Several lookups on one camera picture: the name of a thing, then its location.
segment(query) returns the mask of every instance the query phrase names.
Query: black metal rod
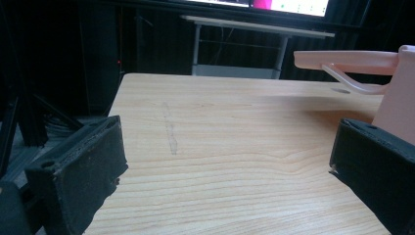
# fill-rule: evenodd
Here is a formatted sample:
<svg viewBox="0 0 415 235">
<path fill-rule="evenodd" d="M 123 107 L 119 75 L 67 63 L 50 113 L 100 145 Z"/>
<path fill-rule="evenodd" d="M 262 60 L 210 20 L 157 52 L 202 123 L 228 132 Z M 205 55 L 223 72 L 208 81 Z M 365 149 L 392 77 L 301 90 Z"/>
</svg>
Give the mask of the black metal rod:
<svg viewBox="0 0 415 235">
<path fill-rule="evenodd" d="M 82 128 L 83 124 L 79 122 L 77 119 L 69 116 L 68 114 L 64 113 L 63 111 L 57 109 L 54 105 L 52 105 L 50 102 L 46 101 L 43 97 L 33 94 L 34 98 L 36 98 L 36 101 L 39 105 L 41 105 L 43 108 L 51 112 L 52 114 L 56 115 L 60 120 L 62 120 L 64 123 L 66 123 L 70 129 L 78 130 Z"/>
<path fill-rule="evenodd" d="M 9 158 L 12 153 L 13 139 L 18 124 L 19 98 L 9 100 L 8 109 L 0 129 L 0 179 L 6 174 Z"/>
<path fill-rule="evenodd" d="M 24 51 L 22 15 L 16 1 L 0 0 L 0 71 L 4 83 L 9 88 L 8 94 L 19 97 L 20 113 L 16 117 L 21 128 L 22 137 L 27 146 L 41 146 L 48 137 L 42 115 L 34 105 L 31 96 L 30 75 Z"/>
</svg>

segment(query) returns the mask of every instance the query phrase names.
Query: wooden table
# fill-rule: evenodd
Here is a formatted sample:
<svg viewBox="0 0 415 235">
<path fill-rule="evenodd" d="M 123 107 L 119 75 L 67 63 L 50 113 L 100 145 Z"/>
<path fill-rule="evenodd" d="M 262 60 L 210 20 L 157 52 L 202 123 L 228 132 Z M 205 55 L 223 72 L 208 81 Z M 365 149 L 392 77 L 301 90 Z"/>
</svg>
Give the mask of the wooden table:
<svg viewBox="0 0 415 235">
<path fill-rule="evenodd" d="M 86 234 L 388 234 L 335 176 L 340 118 L 371 122 L 382 96 L 339 83 L 128 74 L 129 170 Z"/>
</svg>

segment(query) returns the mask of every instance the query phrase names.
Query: light wood tabletop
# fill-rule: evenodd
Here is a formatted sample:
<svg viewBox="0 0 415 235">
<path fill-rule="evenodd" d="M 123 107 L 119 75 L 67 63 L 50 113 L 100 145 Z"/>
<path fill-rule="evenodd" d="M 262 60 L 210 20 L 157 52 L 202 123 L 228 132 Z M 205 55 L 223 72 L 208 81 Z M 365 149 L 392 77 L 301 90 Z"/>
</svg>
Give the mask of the light wood tabletop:
<svg viewBox="0 0 415 235">
<path fill-rule="evenodd" d="M 129 169 L 86 234 L 389 234 L 335 176 L 341 118 L 382 96 L 339 83 L 127 74 Z"/>
</svg>

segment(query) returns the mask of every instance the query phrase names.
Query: monitor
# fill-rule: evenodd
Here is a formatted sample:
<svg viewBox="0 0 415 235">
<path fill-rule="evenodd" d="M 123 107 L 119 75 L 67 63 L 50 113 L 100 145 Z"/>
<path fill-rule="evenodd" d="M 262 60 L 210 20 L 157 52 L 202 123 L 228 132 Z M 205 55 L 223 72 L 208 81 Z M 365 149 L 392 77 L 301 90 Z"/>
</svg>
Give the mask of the monitor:
<svg viewBox="0 0 415 235">
<path fill-rule="evenodd" d="M 255 9 L 324 17 L 329 0 L 253 0 Z"/>
</svg>

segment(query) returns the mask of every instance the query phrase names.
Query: dark background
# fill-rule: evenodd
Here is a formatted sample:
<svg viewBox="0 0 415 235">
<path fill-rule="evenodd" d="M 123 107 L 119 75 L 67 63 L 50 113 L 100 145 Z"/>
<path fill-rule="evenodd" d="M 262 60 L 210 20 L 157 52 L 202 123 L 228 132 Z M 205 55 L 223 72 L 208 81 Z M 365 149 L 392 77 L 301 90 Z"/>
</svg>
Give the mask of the dark background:
<svg viewBox="0 0 415 235">
<path fill-rule="evenodd" d="M 184 14 L 336 33 L 335 38 L 324 40 L 292 37 L 281 79 L 334 81 L 323 71 L 297 69 L 293 58 L 297 50 L 396 52 L 400 45 L 415 44 L 411 0 L 330 0 L 324 18 L 181 1 L 1 1 L 5 15 L 19 22 L 12 23 L 13 36 L 18 38 L 30 85 L 75 116 L 107 115 L 125 73 L 191 74 L 195 26 L 180 18 Z M 276 51 L 270 48 L 278 45 L 278 35 L 204 26 L 201 38 L 269 47 L 223 46 L 217 56 L 220 44 L 202 43 L 201 63 L 274 66 Z M 357 78 L 374 83 L 390 80 L 387 76 Z M 7 85 L 5 79 L 0 82 L 4 108 Z"/>
</svg>

